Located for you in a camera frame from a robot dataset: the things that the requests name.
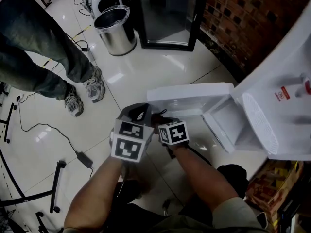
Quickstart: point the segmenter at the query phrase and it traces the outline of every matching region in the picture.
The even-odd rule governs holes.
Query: forearm
[[[74,197],[65,228],[98,232],[106,221],[122,168],[120,159],[108,157]]]
[[[238,197],[226,178],[185,147],[173,150],[194,191],[213,211],[222,202]]]

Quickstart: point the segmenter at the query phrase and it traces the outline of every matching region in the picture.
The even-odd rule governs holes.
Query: white appliance
[[[92,0],[94,18],[99,17],[105,9],[114,5],[123,5],[122,0]]]
[[[223,148],[270,159],[311,160],[311,3],[270,55],[237,87],[205,83],[147,93],[166,117],[198,116]]]

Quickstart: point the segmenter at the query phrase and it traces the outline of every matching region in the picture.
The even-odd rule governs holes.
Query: marker cube
[[[162,143],[174,145],[189,140],[186,122],[184,121],[162,124],[158,126],[158,129]]]
[[[153,131],[151,127],[116,119],[111,156],[139,162],[151,140]]]

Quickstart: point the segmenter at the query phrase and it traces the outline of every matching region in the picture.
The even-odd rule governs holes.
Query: person
[[[66,76],[83,83],[93,103],[105,94],[101,70],[75,46],[56,21],[35,0],[0,0],[0,81],[23,91],[64,100],[74,117],[83,103],[73,85],[36,65],[25,51],[61,63]]]
[[[139,197],[138,183],[127,180],[122,187],[123,162],[110,156],[74,197],[64,233],[266,232],[218,170],[182,145],[170,148],[201,203],[192,206],[192,213],[186,205],[178,215],[165,217],[130,203]]]

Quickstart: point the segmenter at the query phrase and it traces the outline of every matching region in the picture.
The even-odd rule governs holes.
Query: gray sneaker
[[[91,98],[93,103],[97,103],[103,99],[106,88],[102,80],[102,71],[97,66],[94,66],[92,77],[83,82],[83,85],[86,87],[88,97]]]
[[[68,108],[69,113],[74,117],[78,117],[83,112],[83,103],[78,96],[77,90],[74,86],[65,98],[65,107]]]

